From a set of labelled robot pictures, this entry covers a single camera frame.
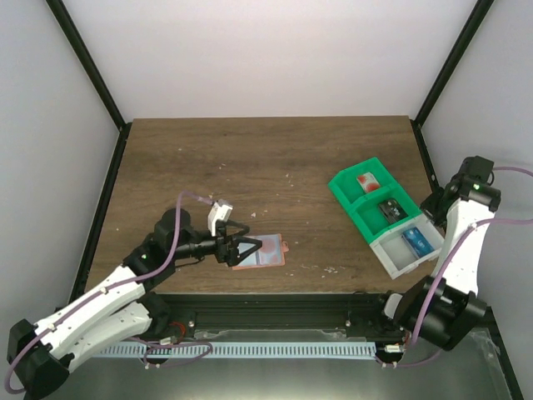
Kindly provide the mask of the red white card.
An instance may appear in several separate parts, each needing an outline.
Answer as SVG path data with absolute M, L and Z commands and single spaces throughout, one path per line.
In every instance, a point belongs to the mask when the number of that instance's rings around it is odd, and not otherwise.
M 277 266 L 283 263 L 281 237 L 278 234 L 261 235 L 262 247 L 258 250 L 261 266 Z
M 380 183 L 371 172 L 364 172 L 356 177 L 357 182 L 361 186 L 365 194 L 374 192 L 381 188 Z

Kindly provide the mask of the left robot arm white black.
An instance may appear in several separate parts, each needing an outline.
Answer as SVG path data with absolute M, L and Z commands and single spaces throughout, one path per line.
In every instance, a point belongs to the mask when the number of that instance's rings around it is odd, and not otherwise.
M 207 230 L 197 231 L 186 210 L 167 210 L 96 287 L 37 322 L 22 319 L 12 325 L 5 390 L 43 399 L 105 347 L 164 331 L 168 306 L 153 290 L 176 271 L 178 260 L 213 256 L 236 267 L 262 248 L 262 240 L 250 237 L 250 228 L 232 221 L 230 213 L 227 205 L 213 203 Z

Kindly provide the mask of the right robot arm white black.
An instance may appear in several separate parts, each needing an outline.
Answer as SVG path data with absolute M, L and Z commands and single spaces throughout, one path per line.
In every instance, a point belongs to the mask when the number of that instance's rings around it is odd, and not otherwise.
M 490 221 L 501 203 L 491 186 L 494 163 L 467 157 L 458 172 L 421 205 L 446 235 L 436 268 L 404 294 L 386 300 L 385 315 L 407 330 L 411 343 L 423 338 L 449 351 L 485 316 L 478 297 L 478 267 Z

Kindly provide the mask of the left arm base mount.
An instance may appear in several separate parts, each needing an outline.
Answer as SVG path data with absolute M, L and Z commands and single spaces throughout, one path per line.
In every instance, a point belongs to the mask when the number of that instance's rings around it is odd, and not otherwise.
M 162 339 L 170 336 L 177 338 L 191 338 L 194 335 L 197 324 L 197 313 L 192 309 L 172 308 L 155 316 L 144 333 L 138 337 L 145 340 Z

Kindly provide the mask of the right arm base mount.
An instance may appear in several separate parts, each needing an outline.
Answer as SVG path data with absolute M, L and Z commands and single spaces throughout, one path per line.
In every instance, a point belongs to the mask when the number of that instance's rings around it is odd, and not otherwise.
M 352 336 L 403 338 L 407 330 L 385 315 L 386 301 L 393 292 L 352 292 L 346 304 L 345 329 Z

